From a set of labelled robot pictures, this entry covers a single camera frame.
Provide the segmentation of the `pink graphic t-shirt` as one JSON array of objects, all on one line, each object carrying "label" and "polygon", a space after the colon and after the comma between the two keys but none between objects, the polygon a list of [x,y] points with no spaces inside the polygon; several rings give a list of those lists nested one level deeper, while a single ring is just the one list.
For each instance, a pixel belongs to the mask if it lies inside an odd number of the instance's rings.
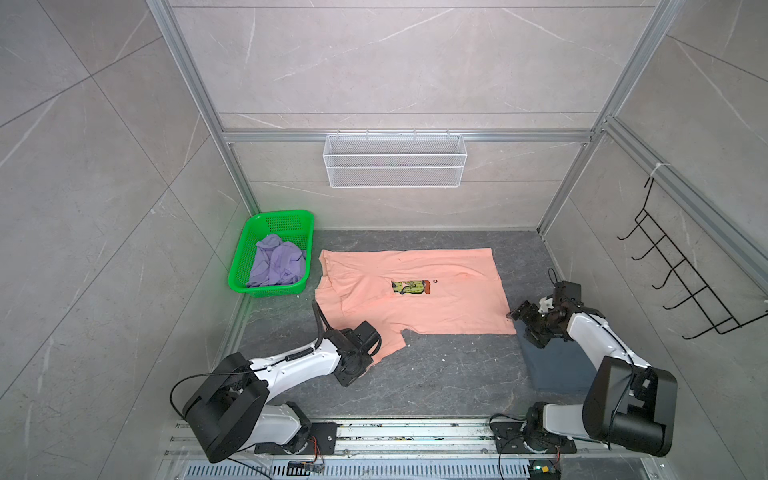
[{"label": "pink graphic t-shirt", "polygon": [[421,335],[514,335],[490,248],[337,252],[319,256],[315,299],[330,325],[366,321],[382,337],[376,363]]}]

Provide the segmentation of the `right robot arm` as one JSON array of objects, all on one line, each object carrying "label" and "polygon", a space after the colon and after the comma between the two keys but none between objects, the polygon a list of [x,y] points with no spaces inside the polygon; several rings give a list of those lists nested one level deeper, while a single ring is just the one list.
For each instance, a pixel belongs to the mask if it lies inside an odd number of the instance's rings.
[{"label": "right robot arm", "polygon": [[554,339],[575,342],[595,377],[581,404],[538,402],[528,409],[523,435],[540,451],[556,439],[583,439],[664,457],[671,450],[678,384],[667,370],[653,367],[611,329],[595,309],[572,300],[523,302],[507,317],[525,325],[538,348]]}]

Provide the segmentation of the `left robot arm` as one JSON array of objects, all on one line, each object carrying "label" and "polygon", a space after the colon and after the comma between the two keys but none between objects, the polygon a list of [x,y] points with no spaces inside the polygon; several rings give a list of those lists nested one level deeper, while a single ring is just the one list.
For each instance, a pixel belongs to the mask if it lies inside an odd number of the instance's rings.
[{"label": "left robot arm", "polygon": [[235,352],[211,373],[175,412],[192,429],[207,460],[219,463],[264,445],[299,453],[310,440],[311,421],[293,402],[273,405],[283,392],[332,375],[344,387],[373,364],[381,336],[368,324],[328,330],[310,344],[279,355],[247,359]]}]

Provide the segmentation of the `folded blue-grey t-shirt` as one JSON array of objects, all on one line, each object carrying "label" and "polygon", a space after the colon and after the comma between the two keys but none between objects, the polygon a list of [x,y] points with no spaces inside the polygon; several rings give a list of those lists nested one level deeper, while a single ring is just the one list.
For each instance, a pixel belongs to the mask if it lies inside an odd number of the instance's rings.
[{"label": "folded blue-grey t-shirt", "polygon": [[588,393],[596,368],[576,342],[554,339],[539,349],[525,337],[522,322],[516,322],[515,328],[535,390],[553,394]]}]

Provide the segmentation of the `purple t-shirt in basket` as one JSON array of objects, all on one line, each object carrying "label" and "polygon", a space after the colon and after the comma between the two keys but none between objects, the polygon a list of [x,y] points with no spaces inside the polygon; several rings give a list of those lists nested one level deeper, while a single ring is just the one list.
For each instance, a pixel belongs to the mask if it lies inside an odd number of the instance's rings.
[{"label": "purple t-shirt in basket", "polygon": [[270,234],[257,243],[248,288],[298,283],[306,272],[306,253],[294,243]]}]

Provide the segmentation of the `green plastic laundry basket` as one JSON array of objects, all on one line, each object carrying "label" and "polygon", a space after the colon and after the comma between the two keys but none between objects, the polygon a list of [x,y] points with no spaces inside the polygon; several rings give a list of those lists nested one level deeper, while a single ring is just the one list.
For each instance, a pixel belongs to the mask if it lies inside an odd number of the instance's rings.
[{"label": "green plastic laundry basket", "polygon": [[306,210],[261,213],[244,225],[229,287],[252,297],[297,295],[310,275],[314,215]]}]

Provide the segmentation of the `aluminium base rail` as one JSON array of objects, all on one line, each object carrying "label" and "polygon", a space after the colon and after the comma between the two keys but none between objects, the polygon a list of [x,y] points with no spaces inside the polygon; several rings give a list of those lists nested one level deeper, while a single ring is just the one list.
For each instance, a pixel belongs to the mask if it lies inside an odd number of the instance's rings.
[{"label": "aluminium base rail", "polygon": [[323,419],[305,451],[207,460],[179,424],[158,479],[671,479],[666,461],[576,439],[534,452],[507,416]]}]

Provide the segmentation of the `aluminium frame profile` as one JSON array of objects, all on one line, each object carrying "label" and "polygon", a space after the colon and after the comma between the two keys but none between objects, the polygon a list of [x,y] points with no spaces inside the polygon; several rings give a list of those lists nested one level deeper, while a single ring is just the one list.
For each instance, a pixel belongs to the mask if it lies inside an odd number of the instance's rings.
[{"label": "aluminium frame profile", "polygon": [[[599,112],[594,124],[589,128],[544,128],[544,129],[256,129],[227,130],[215,112],[210,96],[205,88],[200,73],[194,64],[188,45],[180,31],[178,22],[170,5],[165,1],[151,1],[150,12],[158,24],[159,30],[168,45],[182,78],[192,94],[196,107],[213,134],[219,152],[235,181],[239,193],[250,212],[257,209],[252,190],[245,174],[231,150],[234,143],[256,142],[323,142],[329,136],[347,136],[353,138],[405,138],[446,137],[460,135],[467,142],[502,142],[502,143],[571,143],[580,146],[575,161],[569,168],[562,186],[547,208],[537,231],[546,233],[554,223],[555,217],[572,192],[576,182],[586,168],[586,164],[597,148],[599,141],[606,135],[611,136],[624,151],[636,159],[637,163],[648,172],[654,172],[663,162],[648,144],[618,117],[618,112],[634,90],[641,74],[649,65],[652,54],[661,43],[662,37],[682,10],[680,1],[662,1],[654,9],[648,25],[630,56],[628,65],[619,79],[604,107]],[[741,232],[733,221],[704,194],[693,187],[682,174],[673,167],[666,167],[655,173],[655,178],[710,238],[732,259],[732,261],[761,290],[767,288],[767,253],[756,241]]]}]

